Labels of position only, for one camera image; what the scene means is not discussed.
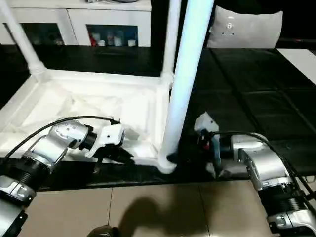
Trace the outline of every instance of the beige floor tile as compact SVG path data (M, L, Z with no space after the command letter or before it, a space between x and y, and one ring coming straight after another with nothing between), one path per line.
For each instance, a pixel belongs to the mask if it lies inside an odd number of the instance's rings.
M86 237L107 225L111 188L39 192L19 237Z
M272 236L250 181L212 182L202 184L200 189L211 236Z
M208 237L197 185L113 188L110 225L123 237Z

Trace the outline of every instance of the white pillow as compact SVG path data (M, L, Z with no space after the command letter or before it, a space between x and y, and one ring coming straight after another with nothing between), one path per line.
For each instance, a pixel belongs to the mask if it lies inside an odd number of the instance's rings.
M210 48L274 48L281 33L283 12L238 14L219 6L210 28Z

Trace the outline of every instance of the black mat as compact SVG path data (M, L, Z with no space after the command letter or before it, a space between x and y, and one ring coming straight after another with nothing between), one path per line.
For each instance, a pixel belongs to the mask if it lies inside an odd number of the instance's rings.
M159 76L162 53L148 48L103 49L84 46L37 47L50 69ZM26 64L12 46L0 46L1 72L8 79L4 105L28 76ZM302 175L316 174L316 87L276 50L205 49L202 53L183 137L192 135L195 119L207 111L221 130L254 131L266 135ZM62 162L44 190L149 185L212 180L198 154L180 157L170 175L153 167ZM228 179L246 178L234 173Z

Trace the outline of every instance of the white cabinet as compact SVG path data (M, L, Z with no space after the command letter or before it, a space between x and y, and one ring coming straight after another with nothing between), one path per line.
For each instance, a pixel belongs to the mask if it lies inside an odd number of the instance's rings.
M109 38L119 37L123 46L132 39L139 47L150 47L150 11L69 9L68 13L79 45L91 45L91 35L97 33L106 45L113 45Z
M151 45L151 0L10 0L9 4L33 44ZM14 44L2 23L0 13L0 44Z
M14 8L13 11L32 43L77 45L66 9ZM0 43L14 44L1 14L0 22Z

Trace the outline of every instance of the black cable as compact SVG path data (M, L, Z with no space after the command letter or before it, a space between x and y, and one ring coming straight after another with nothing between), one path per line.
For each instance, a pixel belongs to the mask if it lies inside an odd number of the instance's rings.
M307 189L307 191L309 192L309 196L313 197L314 200L316 200L316 196L315 196L315 192L311 189L311 187L309 186L309 184L304 180L304 178L299 174L299 172L294 168L294 166L290 163L290 161L283 157L281 154L279 154L274 147L268 142L268 140L258 134L255 133L251 133L251 132L240 132L240 131L218 131L218 132L210 132L211 136L214 135L228 135L228 136L233 136L233 135L248 135L251 137L254 137L256 139L258 139L259 141L261 141L262 143L266 144L277 156L280 157L281 161L283 162L284 166L286 167L286 169L289 172L289 175L294 183L294 185L296 186L296 188L298 190L301 190L301 188L299 187L299 184L296 180L295 177L298 177L298 179L302 182L302 184L304 185L304 187ZM311 212L316 216L316 210L312 207L312 205L308 202L308 198L306 196L306 194L304 194L303 196L303 200L306 204L306 206L308 207L309 210L311 210Z
M76 120L76 119L100 119L100 120L110 121L111 123L119 123L118 121L112 118L101 117L101 116L74 116L74 117L69 117L69 118L62 118L58 121L52 122L44 127L41 127L39 130L37 130L36 132L32 133L30 136L25 138L22 142L20 142L17 146L15 146L8 154L6 154L6 156L1 160L1 164L4 164L13 153L15 153L21 146L23 146L26 142L28 142L31 138L35 137L40 132L56 124L60 124L66 121L71 121L71 120Z

